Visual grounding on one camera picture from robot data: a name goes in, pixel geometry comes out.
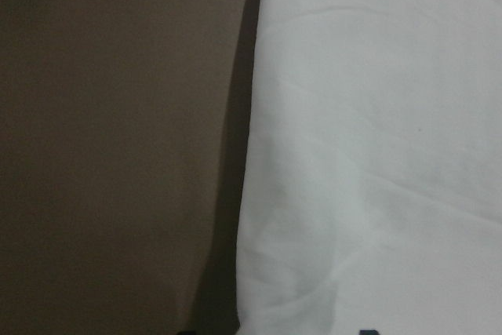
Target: white sheet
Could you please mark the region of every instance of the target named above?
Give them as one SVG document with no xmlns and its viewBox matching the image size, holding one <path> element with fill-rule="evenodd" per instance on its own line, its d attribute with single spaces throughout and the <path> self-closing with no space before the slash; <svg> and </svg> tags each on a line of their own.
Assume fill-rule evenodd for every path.
<svg viewBox="0 0 502 335">
<path fill-rule="evenodd" d="M 502 0 L 262 0 L 239 335 L 502 333 Z"/>
</svg>

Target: dark brown background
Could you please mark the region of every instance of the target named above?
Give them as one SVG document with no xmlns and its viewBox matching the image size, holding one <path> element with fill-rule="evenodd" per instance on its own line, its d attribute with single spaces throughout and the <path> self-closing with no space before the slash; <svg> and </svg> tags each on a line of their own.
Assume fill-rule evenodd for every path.
<svg viewBox="0 0 502 335">
<path fill-rule="evenodd" d="M 231 334 L 259 0 L 0 0 L 0 333 Z"/>
</svg>

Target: brown surface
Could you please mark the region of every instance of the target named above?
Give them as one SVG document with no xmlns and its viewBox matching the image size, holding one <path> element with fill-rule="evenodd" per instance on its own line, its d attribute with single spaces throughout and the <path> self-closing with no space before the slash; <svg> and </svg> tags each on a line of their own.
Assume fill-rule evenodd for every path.
<svg viewBox="0 0 502 335">
<path fill-rule="evenodd" d="M 257 4 L 0 0 L 0 333 L 235 331 Z"/>
</svg>

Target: brown wall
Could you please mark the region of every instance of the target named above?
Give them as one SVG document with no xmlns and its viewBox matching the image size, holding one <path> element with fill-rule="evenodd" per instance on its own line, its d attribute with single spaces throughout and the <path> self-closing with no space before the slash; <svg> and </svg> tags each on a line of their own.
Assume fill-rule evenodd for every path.
<svg viewBox="0 0 502 335">
<path fill-rule="evenodd" d="M 235 331 L 257 5 L 0 0 L 0 333 Z"/>
</svg>

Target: white fabric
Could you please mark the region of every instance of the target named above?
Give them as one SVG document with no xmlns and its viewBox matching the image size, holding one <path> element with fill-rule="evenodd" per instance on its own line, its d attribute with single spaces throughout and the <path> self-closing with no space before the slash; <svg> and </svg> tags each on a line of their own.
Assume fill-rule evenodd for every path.
<svg viewBox="0 0 502 335">
<path fill-rule="evenodd" d="M 262 0 L 239 335 L 502 333 L 502 0 Z"/>
</svg>

